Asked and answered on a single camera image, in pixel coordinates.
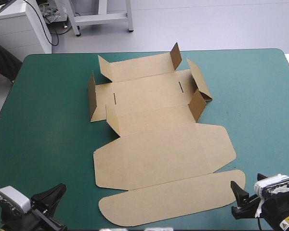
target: white cabinet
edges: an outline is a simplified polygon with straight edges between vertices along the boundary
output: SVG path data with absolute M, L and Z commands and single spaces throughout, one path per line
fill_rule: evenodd
M 52 37 L 42 19 L 36 0 L 27 0 L 36 9 L 49 41 Z M 21 61 L 30 54 L 52 53 L 34 10 L 23 0 L 17 0 L 0 13 L 0 45 Z

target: green tabletop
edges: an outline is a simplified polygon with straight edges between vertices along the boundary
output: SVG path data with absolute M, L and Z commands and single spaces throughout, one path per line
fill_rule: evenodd
M 156 54 L 105 53 L 108 61 Z M 197 63 L 214 100 L 199 123 L 223 125 L 237 158 L 219 171 L 241 169 L 253 193 L 256 175 L 289 175 L 289 64 L 277 49 L 184 51 Z M 0 113 L 0 187 L 26 196 L 62 182 L 67 191 L 55 217 L 70 229 L 115 227 L 98 201 L 119 190 L 95 185 L 92 153 L 118 136 L 106 123 L 89 122 L 87 84 L 107 82 L 96 53 L 31 55 L 26 58 Z M 136 227 L 257 229 L 238 220 L 231 206 Z

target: white drawer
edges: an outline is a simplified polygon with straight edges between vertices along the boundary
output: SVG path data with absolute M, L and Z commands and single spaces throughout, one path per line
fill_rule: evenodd
M 34 30 L 0 35 L 0 45 L 5 49 L 39 44 Z
M 31 23 L 26 15 L 0 19 L 0 35 L 32 29 Z
M 23 61 L 30 54 L 44 54 L 44 50 L 40 44 L 16 47 L 7 49 L 10 53 L 16 56 L 20 61 Z

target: white floor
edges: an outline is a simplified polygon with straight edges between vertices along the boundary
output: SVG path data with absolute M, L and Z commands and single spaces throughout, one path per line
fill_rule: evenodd
M 97 11 L 96 0 L 73 0 L 76 12 Z M 108 12 L 125 0 L 108 0 Z M 127 24 L 81 27 L 60 36 L 53 53 L 279 48 L 289 53 L 289 0 L 131 0 L 134 32 Z M 0 75 L 0 109 L 11 85 Z

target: black mount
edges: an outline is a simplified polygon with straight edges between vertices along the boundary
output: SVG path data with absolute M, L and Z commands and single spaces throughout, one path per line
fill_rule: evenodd
M 266 176 L 258 173 L 257 180 L 263 180 Z M 255 213 L 258 208 L 260 197 L 244 191 L 237 183 L 230 183 L 231 189 L 235 195 L 237 207 L 231 207 L 232 215 L 235 219 L 255 218 Z M 280 222 L 289 216 L 289 192 L 277 193 L 271 198 L 265 200 L 262 205 L 262 213 L 260 218 L 265 221 L 275 230 L 284 231 L 279 226 Z
M 66 186 L 59 184 L 45 192 L 31 197 L 31 210 L 21 218 L 11 216 L 2 210 L 1 220 L 3 230 L 35 231 L 42 228 L 45 231 L 66 231 L 67 227 L 53 218 L 54 212 L 66 192 Z

